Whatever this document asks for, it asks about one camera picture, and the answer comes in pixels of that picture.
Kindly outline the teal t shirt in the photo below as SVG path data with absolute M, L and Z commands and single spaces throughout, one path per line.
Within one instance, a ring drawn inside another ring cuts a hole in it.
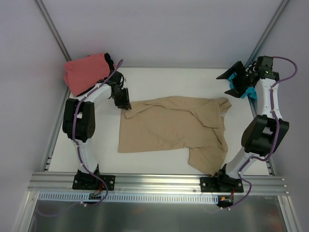
M 227 80 L 229 81 L 229 87 L 230 89 L 235 89 L 234 84 L 232 80 L 237 76 L 237 74 L 234 72 Z M 257 94 L 254 87 L 248 87 L 244 94 L 240 97 L 241 99 L 244 99 L 245 97 L 250 97 L 253 99 L 257 99 Z

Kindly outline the beige t shirt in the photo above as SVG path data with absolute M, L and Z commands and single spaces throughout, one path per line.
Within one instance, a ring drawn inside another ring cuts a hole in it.
M 227 98 L 172 96 L 134 101 L 121 111 L 119 153 L 188 148 L 188 164 L 214 176 L 228 152 L 224 117 Z

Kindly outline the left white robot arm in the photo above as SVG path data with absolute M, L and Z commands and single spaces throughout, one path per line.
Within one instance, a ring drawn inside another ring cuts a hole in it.
M 92 148 L 92 137 L 96 129 L 95 109 L 106 99 L 113 99 L 118 109 L 131 109 L 122 73 L 111 71 L 110 76 L 99 80 L 90 89 L 66 100 L 62 130 L 74 144 L 80 163 L 73 189 L 97 190 L 104 186 Z

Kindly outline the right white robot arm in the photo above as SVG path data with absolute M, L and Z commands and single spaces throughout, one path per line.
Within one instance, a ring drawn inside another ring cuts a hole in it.
M 243 192 L 241 175 L 257 160 L 268 161 L 289 130 L 279 110 L 280 76 L 273 71 L 274 57 L 260 56 L 248 68 L 236 62 L 219 80 L 232 85 L 225 93 L 241 98 L 254 89 L 257 100 L 256 116 L 241 138 L 241 150 L 211 179 L 219 192 Z

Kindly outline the folded black t shirt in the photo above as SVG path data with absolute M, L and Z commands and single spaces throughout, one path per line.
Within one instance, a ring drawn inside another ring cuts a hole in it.
M 115 70 L 114 61 L 109 53 L 87 56 L 87 89 L 79 94 L 82 96 L 92 90 L 97 83 L 102 83 Z

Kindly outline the folded pink t shirt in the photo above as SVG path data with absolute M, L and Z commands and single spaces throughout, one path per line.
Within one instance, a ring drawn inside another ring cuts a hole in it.
M 87 89 L 87 67 L 89 63 L 87 57 L 69 61 L 64 64 L 64 81 L 70 89 L 73 96 L 77 97 L 84 89 Z

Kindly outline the right corner aluminium post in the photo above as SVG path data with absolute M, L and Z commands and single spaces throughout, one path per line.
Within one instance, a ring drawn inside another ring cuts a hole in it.
M 285 8 L 289 4 L 290 0 L 281 0 L 277 9 L 275 10 L 273 16 L 269 20 L 267 26 L 265 27 L 262 35 L 260 36 L 256 46 L 254 47 L 253 51 L 251 52 L 248 60 L 246 61 L 245 67 L 249 67 L 249 65 L 256 59 L 260 50 L 263 48 L 267 38 L 269 37 L 270 33 L 276 26 L 277 21 L 279 20 L 280 16 L 284 12 Z

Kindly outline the corner aluminium post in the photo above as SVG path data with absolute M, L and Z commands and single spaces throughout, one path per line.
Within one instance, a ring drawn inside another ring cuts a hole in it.
M 281 0 L 277 9 L 275 10 L 273 16 L 269 20 L 267 26 L 265 27 L 262 35 L 260 36 L 256 46 L 254 47 L 253 51 L 251 52 L 248 60 L 246 61 L 245 67 L 249 67 L 249 65 L 256 59 L 260 50 L 263 48 L 267 38 L 269 37 L 270 33 L 276 26 L 277 21 L 279 20 L 280 16 L 284 12 L 285 8 L 289 4 L 290 0 Z
M 38 8 L 40 14 L 42 15 L 47 27 L 49 28 L 49 31 L 51 32 L 61 54 L 63 55 L 65 61 L 71 61 L 71 57 L 66 49 L 66 46 L 43 2 L 43 0 L 34 0 L 34 3 L 36 7 Z

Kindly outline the aluminium mounting rail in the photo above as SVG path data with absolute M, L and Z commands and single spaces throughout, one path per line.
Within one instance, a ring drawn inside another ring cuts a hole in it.
M 28 191 L 71 191 L 75 173 L 35 172 Z M 208 185 L 202 175 L 115 174 L 114 192 L 191 194 L 201 193 Z M 251 182 L 251 195 L 290 195 L 288 185 L 280 176 L 245 176 Z

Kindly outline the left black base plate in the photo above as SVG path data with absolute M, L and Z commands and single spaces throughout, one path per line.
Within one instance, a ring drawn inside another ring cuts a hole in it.
M 114 175 L 100 175 L 101 180 L 103 180 L 108 188 L 108 190 L 113 191 L 115 185 L 115 176 Z M 102 187 L 102 190 L 106 190 L 103 182 L 93 177 L 90 174 L 86 173 L 77 173 L 74 176 L 72 189 L 74 190 L 98 190 Z

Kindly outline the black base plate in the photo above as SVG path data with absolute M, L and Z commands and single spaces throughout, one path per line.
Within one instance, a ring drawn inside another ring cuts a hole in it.
M 231 177 L 201 177 L 200 178 L 201 192 L 223 192 L 228 193 L 243 193 L 243 184 L 240 179 Z
M 113 191 L 115 185 L 115 176 L 114 175 L 100 175 L 101 180 L 103 180 L 108 188 L 108 190 Z M 72 189 L 74 190 L 98 190 L 102 187 L 102 190 L 106 190 L 103 182 L 93 177 L 90 174 L 86 173 L 77 173 L 74 176 Z

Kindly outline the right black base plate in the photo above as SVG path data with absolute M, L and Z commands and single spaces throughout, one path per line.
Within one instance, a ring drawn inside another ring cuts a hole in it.
M 201 192 L 223 192 L 228 193 L 243 193 L 243 184 L 240 179 L 231 177 L 201 177 L 200 178 Z

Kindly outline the left corner aluminium post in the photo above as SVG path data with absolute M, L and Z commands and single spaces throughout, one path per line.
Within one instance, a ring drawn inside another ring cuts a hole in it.
M 71 57 L 66 49 L 66 46 L 43 2 L 43 0 L 34 0 L 34 3 L 36 7 L 38 8 L 40 14 L 42 15 L 47 27 L 49 28 L 49 31 L 51 32 L 61 54 L 63 55 L 65 61 L 71 61 Z

